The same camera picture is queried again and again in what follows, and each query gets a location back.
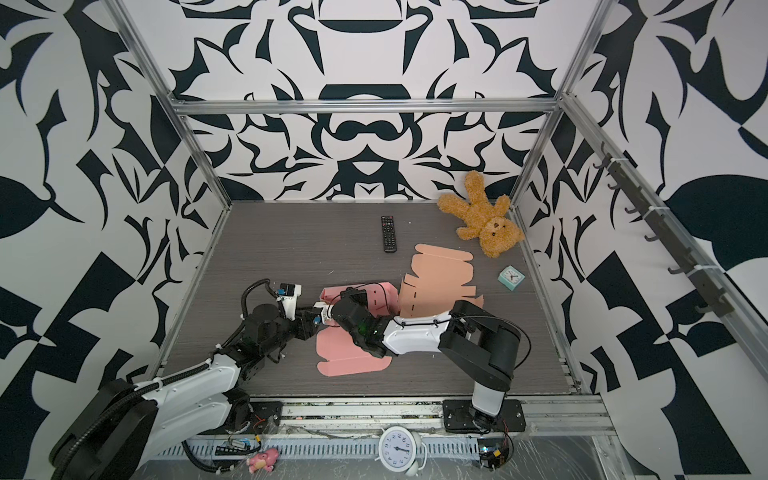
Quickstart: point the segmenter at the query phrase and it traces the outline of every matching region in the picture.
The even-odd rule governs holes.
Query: brown teddy bear
[[[525,238],[522,230],[506,217],[509,197],[501,195],[495,206],[488,202],[481,173],[469,172],[464,186],[469,194],[469,204],[454,194],[442,195],[437,202],[441,211],[456,215],[467,224],[456,230],[459,238],[480,237],[482,251],[491,258],[498,258]]]

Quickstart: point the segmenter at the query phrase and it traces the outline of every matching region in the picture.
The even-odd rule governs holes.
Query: pink cardboard
[[[398,312],[398,294],[394,285],[388,282],[381,282],[381,286],[375,283],[373,285],[360,285],[362,284],[327,287],[321,292],[320,299],[326,303],[334,304],[339,301],[339,293],[349,286],[359,286],[361,290],[368,293],[368,310],[373,315],[382,316]],[[331,320],[328,325],[335,326],[336,322]],[[355,345],[352,337],[339,327],[325,328],[317,334],[316,351],[318,355],[328,360],[317,364],[317,369],[325,376],[378,372],[388,367],[392,361],[390,356],[377,359],[370,353],[364,352]]]
[[[472,280],[474,268],[469,252],[451,250],[420,243],[411,269],[400,286],[400,316],[431,316],[450,310],[456,300],[467,300],[482,308],[483,298],[473,298],[475,288],[465,284]]]

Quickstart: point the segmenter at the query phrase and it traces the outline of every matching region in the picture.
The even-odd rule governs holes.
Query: pink plush figurine
[[[248,471],[254,473],[259,468],[263,468],[264,470],[271,472],[275,469],[274,465],[279,456],[280,453],[277,449],[269,449],[266,452],[257,453],[246,460]]]

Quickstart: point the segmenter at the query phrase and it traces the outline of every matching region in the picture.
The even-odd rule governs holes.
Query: teddy bear's head
[[[514,247],[525,236],[517,225],[506,217],[493,217],[480,230],[480,247],[491,258]]]

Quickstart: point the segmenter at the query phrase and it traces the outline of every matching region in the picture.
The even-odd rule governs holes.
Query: black and white pattern
[[[190,120],[234,200],[465,196],[464,175],[509,194],[541,112],[196,115]]]
[[[0,0],[0,112],[0,476],[47,478],[156,360],[222,207],[98,2]]]
[[[620,0],[575,90],[763,314],[766,7]],[[521,202],[585,387],[638,478],[765,478],[768,385],[599,163],[564,118]]]
[[[569,119],[521,200],[556,321],[638,476],[763,478],[768,384]]]
[[[551,97],[596,0],[127,0],[206,100]]]
[[[768,2],[621,0],[575,93],[763,314]]]

